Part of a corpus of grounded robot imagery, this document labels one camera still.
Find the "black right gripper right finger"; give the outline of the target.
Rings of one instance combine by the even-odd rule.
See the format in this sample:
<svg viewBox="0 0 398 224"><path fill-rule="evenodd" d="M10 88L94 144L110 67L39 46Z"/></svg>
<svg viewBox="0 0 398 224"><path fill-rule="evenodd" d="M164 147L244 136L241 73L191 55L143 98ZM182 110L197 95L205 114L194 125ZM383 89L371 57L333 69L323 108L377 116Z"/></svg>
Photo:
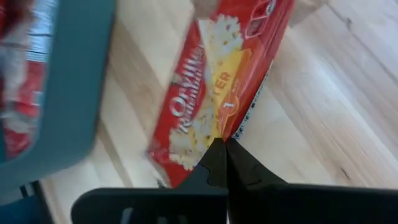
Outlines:
<svg viewBox="0 0 398 224"><path fill-rule="evenodd" d="M398 190L293 184L229 139L231 224L398 224Z"/></svg>

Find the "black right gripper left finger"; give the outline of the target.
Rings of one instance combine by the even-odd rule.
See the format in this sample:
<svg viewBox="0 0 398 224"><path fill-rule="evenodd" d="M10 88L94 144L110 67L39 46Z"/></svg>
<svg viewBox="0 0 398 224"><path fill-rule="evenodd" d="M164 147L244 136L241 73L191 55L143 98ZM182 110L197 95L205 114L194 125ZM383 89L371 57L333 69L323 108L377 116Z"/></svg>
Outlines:
<svg viewBox="0 0 398 224"><path fill-rule="evenodd" d="M226 145L216 138L176 188L98 188L73 204L73 224L227 224Z"/></svg>

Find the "red popcorn bag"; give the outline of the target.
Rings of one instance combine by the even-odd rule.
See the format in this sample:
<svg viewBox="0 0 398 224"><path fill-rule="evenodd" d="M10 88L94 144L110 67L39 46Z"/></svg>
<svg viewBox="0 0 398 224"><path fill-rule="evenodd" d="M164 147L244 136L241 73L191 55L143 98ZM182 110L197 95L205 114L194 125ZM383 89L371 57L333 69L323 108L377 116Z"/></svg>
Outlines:
<svg viewBox="0 0 398 224"><path fill-rule="evenodd" d="M295 0L210 0L192 20L147 150L180 185L213 140L241 137Z"/></svg>
<svg viewBox="0 0 398 224"><path fill-rule="evenodd" d="M59 0L0 0L0 162L34 140Z"/></svg>

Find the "teal plastic basket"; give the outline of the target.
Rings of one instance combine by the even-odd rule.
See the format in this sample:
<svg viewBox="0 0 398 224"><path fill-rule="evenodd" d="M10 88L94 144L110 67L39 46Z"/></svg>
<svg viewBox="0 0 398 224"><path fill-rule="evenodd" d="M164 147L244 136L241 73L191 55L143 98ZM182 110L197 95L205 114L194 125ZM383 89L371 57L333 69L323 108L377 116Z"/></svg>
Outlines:
<svg viewBox="0 0 398 224"><path fill-rule="evenodd" d="M0 224L40 224L19 187L83 160L91 151L116 0L59 0L33 142L0 162Z"/></svg>

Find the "black aluminium table frame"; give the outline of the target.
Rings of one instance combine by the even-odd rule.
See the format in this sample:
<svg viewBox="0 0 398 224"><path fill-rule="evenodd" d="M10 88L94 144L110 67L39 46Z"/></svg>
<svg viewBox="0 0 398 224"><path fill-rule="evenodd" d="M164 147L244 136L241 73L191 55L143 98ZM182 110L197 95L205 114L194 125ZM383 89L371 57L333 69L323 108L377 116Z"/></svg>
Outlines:
<svg viewBox="0 0 398 224"><path fill-rule="evenodd" d="M43 188L38 180L19 187L23 198L33 197L35 207L40 213L40 224L55 224Z"/></svg>

